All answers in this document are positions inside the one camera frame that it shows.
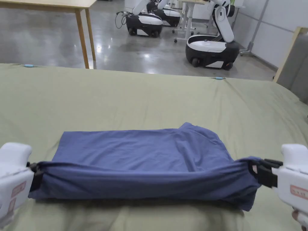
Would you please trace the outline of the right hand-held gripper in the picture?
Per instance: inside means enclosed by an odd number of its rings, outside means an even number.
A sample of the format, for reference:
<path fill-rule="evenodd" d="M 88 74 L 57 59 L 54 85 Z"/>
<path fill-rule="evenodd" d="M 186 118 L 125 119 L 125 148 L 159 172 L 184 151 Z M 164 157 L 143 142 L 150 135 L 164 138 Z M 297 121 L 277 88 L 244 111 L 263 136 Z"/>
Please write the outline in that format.
<path fill-rule="evenodd" d="M 298 221 L 308 228 L 308 149 L 301 144 L 283 144 L 283 161 L 249 161 L 250 174 L 260 174 L 260 183 L 274 189 L 285 204 L 299 211 Z"/>

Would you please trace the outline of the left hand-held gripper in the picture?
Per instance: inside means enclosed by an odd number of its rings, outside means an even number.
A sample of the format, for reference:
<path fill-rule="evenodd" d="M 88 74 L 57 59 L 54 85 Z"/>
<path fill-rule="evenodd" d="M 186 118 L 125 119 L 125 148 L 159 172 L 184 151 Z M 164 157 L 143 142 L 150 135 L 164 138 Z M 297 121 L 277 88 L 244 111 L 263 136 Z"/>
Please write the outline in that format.
<path fill-rule="evenodd" d="M 0 148 L 0 226 L 12 222 L 14 211 L 23 205 L 30 192 L 40 188 L 44 172 L 30 163 L 31 146 L 9 142 Z"/>

